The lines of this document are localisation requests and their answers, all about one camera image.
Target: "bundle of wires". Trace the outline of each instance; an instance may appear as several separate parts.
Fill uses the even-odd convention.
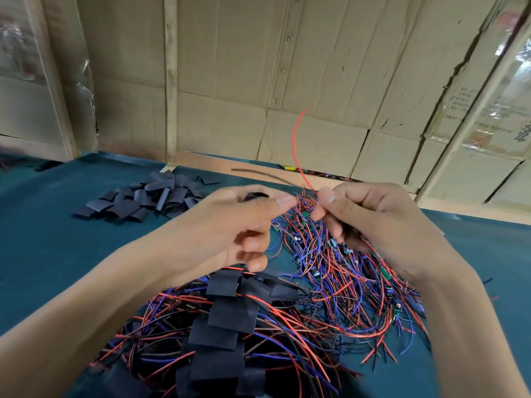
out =
[[[258,275],[244,272],[243,267],[226,269],[241,271],[243,277],[252,276],[263,281]],[[194,346],[187,344],[192,323],[196,317],[209,314],[213,304],[206,295],[209,278],[204,276],[153,297],[108,342],[92,367],[124,366],[154,391],[153,396],[174,396],[178,390],[176,370],[193,362]],[[289,281],[279,279],[278,282],[305,293]],[[309,295],[301,295],[302,309],[297,307],[297,301],[268,304],[253,295],[246,298],[262,308],[254,333],[240,333],[238,340],[245,343],[245,366],[266,370],[269,395],[278,396],[275,388],[282,388],[283,396],[332,397],[340,388],[340,371],[357,375],[339,364],[339,340],[335,330],[322,321],[315,310],[319,306],[311,302]],[[235,385],[230,385],[230,381],[222,385],[220,382],[215,381],[208,393],[220,389],[234,392]],[[208,390],[204,383],[202,388]]]
[[[323,328],[350,341],[343,343],[345,352],[365,352],[362,364],[376,357],[396,358],[385,342],[389,330],[395,328],[398,337],[407,335],[408,341],[399,351],[402,355],[412,345],[415,328],[426,336],[423,324],[424,308],[418,292],[398,276],[369,242],[369,254],[352,251],[344,243],[337,243],[322,221],[313,221],[309,214],[315,199],[303,191],[296,195],[298,204],[287,214],[272,221],[278,232],[274,260],[282,250],[289,251],[297,271],[281,274],[290,281],[307,283],[311,300],[301,301],[301,307],[319,304]]]
[[[283,396],[327,398],[337,395],[340,371],[358,375],[341,367],[342,355],[360,355],[361,363],[370,361],[374,371],[377,357],[396,361],[386,343],[392,329],[399,339],[404,338],[399,354],[412,346],[419,331],[427,341],[424,309],[418,292],[370,243],[369,254],[337,243],[322,221],[310,219],[315,199],[304,191],[296,196],[298,204],[272,221],[278,239],[269,249],[274,252],[270,262],[277,260],[282,250],[288,251],[291,261],[282,267],[292,265],[295,271],[281,273],[272,281],[246,272],[243,265],[225,270],[297,291],[295,299],[268,303],[255,295],[242,295],[239,281],[236,296],[260,306],[254,332],[238,334],[238,341],[244,343],[246,368],[265,369],[269,385],[265,390],[273,397],[278,396],[274,388],[281,387]],[[214,304],[207,294],[210,279],[211,275],[203,276],[153,297],[124,324],[92,365],[111,368],[119,363],[154,391],[153,396],[182,396],[176,386],[176,371],[193,364],[196,352],[188,338],[194,320],[209,315]],[[220,388],[235,391],[230,383],[236,381],[225,380],[223,387],[220,382],[211,384],[206,395],[197,396]]]

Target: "hand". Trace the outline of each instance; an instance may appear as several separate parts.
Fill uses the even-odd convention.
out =
[[[260,197],[243,202],[248,193]],[[267,266],[271,220],[294,207],[294,196],[263,186],[221,188],[198,205],[131,243],[155,254],[160,290],[180,286],[224,266],[245,263],[251,272]]]
[[[322,219],[338,242],[367,253],[368,239],[410,282],[441,276],[464,263],[437,228],[396,184],[344,183],[317,195],[313,220]]]

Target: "wrist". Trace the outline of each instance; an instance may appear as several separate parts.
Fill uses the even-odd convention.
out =
[[[455,287],[463,282],[481,285],[476,271],[455,250],[435,257],[428,265],[430,270],[427,274],[415,282],[415,287],[421,294],[433,289]]]

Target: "left hand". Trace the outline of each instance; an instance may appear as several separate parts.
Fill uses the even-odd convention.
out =
[[[243,202],[255,192],[269,198]],[[294,196],[260,185],[221,188],[128,246],[136,251],[132,254],[155,256],[150,261],[160,271],[161,290],[236,263],[247,264],[251,272],[262,271],[267,266],[264,251],[271,220],[296,203]]]

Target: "forearm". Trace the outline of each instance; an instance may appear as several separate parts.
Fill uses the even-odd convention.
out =
[[[461,260],[418,285],[441,396],[529,397],[481,280]]]
[[[144,259],[128,246],[116,251],[3,335],[0,396],[62,396],[124,321],[158,292],[156,280],[135,273]]]

